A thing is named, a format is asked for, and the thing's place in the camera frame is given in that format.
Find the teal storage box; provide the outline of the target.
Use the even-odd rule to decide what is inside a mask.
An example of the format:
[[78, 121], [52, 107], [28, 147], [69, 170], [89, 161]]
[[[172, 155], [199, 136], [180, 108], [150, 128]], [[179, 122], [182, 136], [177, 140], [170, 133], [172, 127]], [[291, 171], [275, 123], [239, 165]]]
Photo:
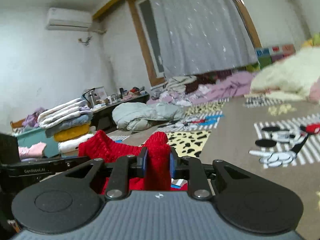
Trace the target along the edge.
[[32, 145], [39, 142], [44, 142], [46, 143], [46, 146], [43, 150], [44, 156], [50, 158], [59, 155], [58, 143], [54, 140], [53, 137], [46, 137], [44, 129], [32, 129], [15, 135], [15, 137], [17, 138], [18, 145], [21, 147], [31, 147]]

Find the light grey puffy jacket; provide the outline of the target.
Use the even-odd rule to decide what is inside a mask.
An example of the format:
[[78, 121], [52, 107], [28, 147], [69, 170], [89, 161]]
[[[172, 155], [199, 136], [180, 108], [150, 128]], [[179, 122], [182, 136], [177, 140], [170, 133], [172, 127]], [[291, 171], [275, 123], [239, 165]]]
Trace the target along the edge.
[[129, 114], [119, 117], [118, 129], [140, 132], [151, 128], [157, 122], [175, 121], [185, 117], [183, 107], [169, 103], [135, 106]]

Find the dark low side table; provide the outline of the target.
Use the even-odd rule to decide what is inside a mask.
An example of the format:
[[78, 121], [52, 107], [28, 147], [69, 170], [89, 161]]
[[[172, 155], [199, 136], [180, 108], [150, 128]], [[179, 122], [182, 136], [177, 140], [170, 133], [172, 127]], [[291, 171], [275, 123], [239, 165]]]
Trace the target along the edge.
[[146, 104], [150, 98], [149, 93], [144, 93], [135, 96], [131, 99], [121, 100], [120, 102], [103, 107], [92, 109], [93, 117], [91, 126], [94, 126], [97, 131], [102, 130], [106, 133], [113, 132], [118, 129], [119, 117], [129, 114], [133, 107]]

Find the white printed folded garment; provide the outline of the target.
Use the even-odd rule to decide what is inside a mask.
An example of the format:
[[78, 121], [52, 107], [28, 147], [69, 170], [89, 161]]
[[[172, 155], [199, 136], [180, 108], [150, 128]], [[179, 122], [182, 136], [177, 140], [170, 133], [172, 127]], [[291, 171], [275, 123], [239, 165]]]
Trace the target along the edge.
[[68, 152], [76, 151], [79, 148], [79, 145], [81, 143], [86, 142], [88, 139], [90, 139], [93, 136], [94, 134], [88, 133], [75, 139], [60, 142], [58, 143], [59, 153], [68, 153]]

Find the light blue folded garment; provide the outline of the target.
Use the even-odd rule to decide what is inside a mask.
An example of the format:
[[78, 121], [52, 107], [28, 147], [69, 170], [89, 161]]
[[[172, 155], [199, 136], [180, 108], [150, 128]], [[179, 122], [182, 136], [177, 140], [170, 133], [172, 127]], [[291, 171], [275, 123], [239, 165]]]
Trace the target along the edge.
[[46, 129], [45, 131], [46, 137], [50, 138], [58, 132], [89, 123], [92, 120], [92, 118], [93, 118], [93, 114], [83, 114], [76, 118], [65, 120], [49, 129]]

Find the mustard yellow folded sweater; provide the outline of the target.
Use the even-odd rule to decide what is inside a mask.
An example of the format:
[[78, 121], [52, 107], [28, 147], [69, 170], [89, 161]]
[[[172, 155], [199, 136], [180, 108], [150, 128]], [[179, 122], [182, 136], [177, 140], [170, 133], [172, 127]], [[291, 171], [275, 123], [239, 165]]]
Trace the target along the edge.
[[87, 134], [90, 130], [91, 123], [86, 123], [80, 126], [75, 126], [54, 134], [54, 140], [56, 142], [64, 142], [67, 140], [72, 140]]

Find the striped white folded blanket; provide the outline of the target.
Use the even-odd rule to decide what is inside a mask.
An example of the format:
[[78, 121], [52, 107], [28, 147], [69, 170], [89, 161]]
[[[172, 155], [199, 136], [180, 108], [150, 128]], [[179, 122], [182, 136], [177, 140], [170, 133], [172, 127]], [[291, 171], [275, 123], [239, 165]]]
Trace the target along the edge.
[[39, 115], [37, 123], [42, 129], [49, 129], [81, 115], [92, 115], [92, 110], [86, 100], [77, 98], [44, 111]]

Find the purple crumpled sheet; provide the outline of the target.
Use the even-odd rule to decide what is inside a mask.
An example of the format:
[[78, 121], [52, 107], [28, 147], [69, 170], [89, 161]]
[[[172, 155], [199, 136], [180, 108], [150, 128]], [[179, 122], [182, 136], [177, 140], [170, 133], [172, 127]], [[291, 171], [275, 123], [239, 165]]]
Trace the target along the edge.
[[192, 106], [218, 101], [226, 98], [244, 96], [249, 93], [254, 75], [249, 72], [237, 72], [218, 84], [200, 84], [192, 93], [164, 91], [158, 99], [149, 99], [148, 105], [169, 103], [177, 106]]

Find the cartoon mouse bed blanket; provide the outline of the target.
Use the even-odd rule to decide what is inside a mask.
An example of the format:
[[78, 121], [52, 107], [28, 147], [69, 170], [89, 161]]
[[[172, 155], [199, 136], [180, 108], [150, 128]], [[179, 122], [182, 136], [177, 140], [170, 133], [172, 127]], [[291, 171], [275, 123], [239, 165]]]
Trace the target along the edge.
[[[280, 116], [270, 116], [267, 107], [245, 108], [242, 100], [233, 99], [223, 108], [225, 117], [217, 129], [212, 131], [200, 155], [204, 162], [222, 158], [231, 164], [280, 184], [299, 195], [304, 212], [296, 233], [289, 233], [285, 239], [319, 239], [319, 137], [310, 138], [297, 159], [286, 167], [264, 168], [258, 158], [249, 155], [255, 149], [258, 136], [254, 124], [295, 124], [297, 121], [311, 121], [319, 117], [319, 105], [310, 102], [294, 102], [297, 110]], [[182, 217], [171, 226], [161, 229], [153, 222], [144, 231], [133, 229], [123, 239], [251, 239], [247, 233], [218, 221], [217, 216], [203, 216], [181, 224]]]

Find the grey starry curtain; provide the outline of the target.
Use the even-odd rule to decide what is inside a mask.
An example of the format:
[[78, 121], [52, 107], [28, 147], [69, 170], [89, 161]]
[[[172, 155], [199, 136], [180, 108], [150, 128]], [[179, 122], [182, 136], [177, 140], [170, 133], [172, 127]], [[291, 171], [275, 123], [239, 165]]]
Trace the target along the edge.
[[150, 0], [167, 78], [257, 63], [233, 0]]

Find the colourful foam mat box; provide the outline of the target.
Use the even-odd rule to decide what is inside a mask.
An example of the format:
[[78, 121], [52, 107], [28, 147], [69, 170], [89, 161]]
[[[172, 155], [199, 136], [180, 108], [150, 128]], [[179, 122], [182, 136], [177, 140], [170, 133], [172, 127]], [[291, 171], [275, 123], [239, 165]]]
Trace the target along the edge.
[[270, 47], [255, 48], [258, 62], [247, 65], [245, 70], [248, 72], [257, 72], [263, 68], [280, 61], [296, 52], [293, 44], [283, 44]]

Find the cream white duvet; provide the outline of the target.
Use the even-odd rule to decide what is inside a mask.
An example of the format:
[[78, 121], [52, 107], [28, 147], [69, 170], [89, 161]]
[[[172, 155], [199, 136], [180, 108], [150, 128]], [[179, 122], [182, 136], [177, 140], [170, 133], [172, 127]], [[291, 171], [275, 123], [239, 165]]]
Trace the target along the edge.
[[252, 80], [250, 92], [271, 99], [319, 104], [319, 47], [305, 47], [263, 68]]

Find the wooden window frame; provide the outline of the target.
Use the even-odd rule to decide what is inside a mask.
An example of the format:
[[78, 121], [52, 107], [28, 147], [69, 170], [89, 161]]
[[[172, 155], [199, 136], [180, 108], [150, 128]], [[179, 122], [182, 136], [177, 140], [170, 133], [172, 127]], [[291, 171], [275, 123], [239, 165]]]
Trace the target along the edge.
[[[150, 28], [146, 25], [146, 17], [143, 15], [143, 11], [140, 6], [140, 4], [144, 4], [145, 1], [146, 0], [105, 0], [101, 5], [98, 5], [98, 7], [94, 9], [92, 20], [103, 22], [105, 18], [116, 11], [123, 3], [128, 5], [150, 84], [152, 87], [157, 87], [164, 83], [165, 78], [161, 77], [161, 73], [158, 71], [157, 53], [159, 53], [159, 50], [154, 49], [156, 43], [156, 26], [153, 24], [152, 28]], [[233, 2], [235, 3], [244, 22], [253, 47], [261, 47], [258, 32], [244, 1], [233, 0]]]

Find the white wall air conditioner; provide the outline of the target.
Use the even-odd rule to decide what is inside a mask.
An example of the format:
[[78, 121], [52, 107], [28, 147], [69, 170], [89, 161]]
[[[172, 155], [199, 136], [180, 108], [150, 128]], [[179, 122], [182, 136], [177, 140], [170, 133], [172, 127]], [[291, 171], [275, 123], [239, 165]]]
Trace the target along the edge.
[[48, 30], [88, 31], [92, 25], [89, 12], [63, 8], [49, 8], [46, 28]]

